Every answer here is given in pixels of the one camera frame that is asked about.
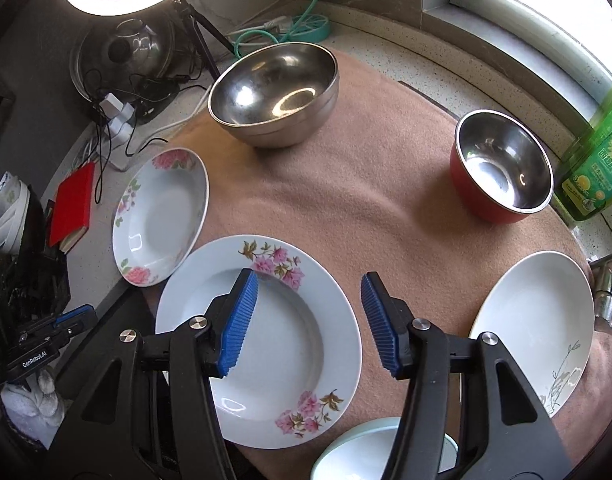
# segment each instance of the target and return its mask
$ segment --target dish soap bottle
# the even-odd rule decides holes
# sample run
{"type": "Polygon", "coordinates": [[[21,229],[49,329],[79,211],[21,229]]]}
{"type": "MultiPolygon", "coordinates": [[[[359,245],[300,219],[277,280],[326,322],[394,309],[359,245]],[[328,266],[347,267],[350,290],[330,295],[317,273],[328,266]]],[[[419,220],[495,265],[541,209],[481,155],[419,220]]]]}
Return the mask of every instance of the dish soap bottle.
{"type": "Polygon", "coordinates": [[[577,221],[612,203],[612,91],[590,121],[590,130],[564,153],[555,172],[555,195],[577,221]]]}

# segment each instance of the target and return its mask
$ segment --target tripod leg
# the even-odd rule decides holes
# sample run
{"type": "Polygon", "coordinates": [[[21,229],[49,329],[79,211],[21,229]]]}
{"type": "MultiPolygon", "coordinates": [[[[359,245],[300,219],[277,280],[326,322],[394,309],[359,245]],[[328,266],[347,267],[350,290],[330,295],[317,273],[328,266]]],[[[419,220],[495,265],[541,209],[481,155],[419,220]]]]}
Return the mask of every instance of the tripod leg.
{"type": "Polygon", "coordinates": [[[235,53],[235,48],[233,44],[230,43],[230,41],[228,41],[228,39],[222,33],[220,33],[220,31],[217,30],[217,27],[215,27],[214,25],[212,25],[211,22],[209,22],[208,18],[206,18],[203,14],[201,14],[195,9],[193,9],[193,16],[195,17],[195,20],[199,22],[199,25],[205,28],[219,43],[221,43],[228,50],[230,50],[232,54],[235,53]]]}
{"type": "Polygon", "coordinates": [[[212,57],[211,51],[208,50],[208,45],[206,44],[206,40],[203,39],[198,23],[189,13],[182,16],[182,23],[186,34],[188,34],[188,37],[199,52],[201,59],[206,64],[208,72],[211,73],[212,78],[216,81],[219,78],[219,69],[217,68],[214,57],[212,57]]]}

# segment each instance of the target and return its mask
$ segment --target stainless steel bowl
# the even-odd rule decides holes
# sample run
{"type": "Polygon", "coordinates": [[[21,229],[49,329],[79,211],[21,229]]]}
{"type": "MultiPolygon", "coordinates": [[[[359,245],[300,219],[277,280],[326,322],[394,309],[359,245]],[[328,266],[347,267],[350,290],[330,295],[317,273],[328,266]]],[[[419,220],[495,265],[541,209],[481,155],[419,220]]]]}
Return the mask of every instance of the stainless steel bowl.
{"type": "Polygon", "coordinates": [[[208,110],[233,137],[261,148],[292,146],[330,116],[337,60],[313,43],[280,43],[243,57],[217,79],[208,110]]]}
{"type": "Polygon", "coordinates": [[[175,27],[161,10],[100,18],[72,48],[70,78],[88,100],[100,86],[134,92],[139,79],[131,75],[163,76],[174,48],[175,27]]]}
{"type": "Polygon", "coordinates": [[[455,129],[452,180],[465,205],[493,222],[541,211],[553,192],[550,162],[526,127],[493,110],[475,110],[455,129]]]}

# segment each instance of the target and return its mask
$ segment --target sunflower label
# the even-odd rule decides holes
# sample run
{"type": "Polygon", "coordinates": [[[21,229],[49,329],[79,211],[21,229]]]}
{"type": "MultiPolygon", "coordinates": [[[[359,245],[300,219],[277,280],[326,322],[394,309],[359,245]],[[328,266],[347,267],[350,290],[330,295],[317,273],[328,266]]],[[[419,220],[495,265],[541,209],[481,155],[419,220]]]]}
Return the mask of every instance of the sunflower label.
{"type": "Polygon", "coordinates": [[[601,208],[612,198],[612,134],[561,187],[583,216],[601,208]]]}

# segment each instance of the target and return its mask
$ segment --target window frame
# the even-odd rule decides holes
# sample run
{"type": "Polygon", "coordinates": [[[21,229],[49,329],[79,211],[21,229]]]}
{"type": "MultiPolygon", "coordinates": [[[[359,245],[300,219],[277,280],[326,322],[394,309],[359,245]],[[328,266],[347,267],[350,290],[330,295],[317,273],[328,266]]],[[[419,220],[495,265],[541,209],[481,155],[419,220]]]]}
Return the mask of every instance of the window frame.
{"type": "Polygon", "coordinates": [[[612,88],[612,73],[579,41],[517,0],[450,0],[497,23],[541,51],[598,103],[612,88]]]}

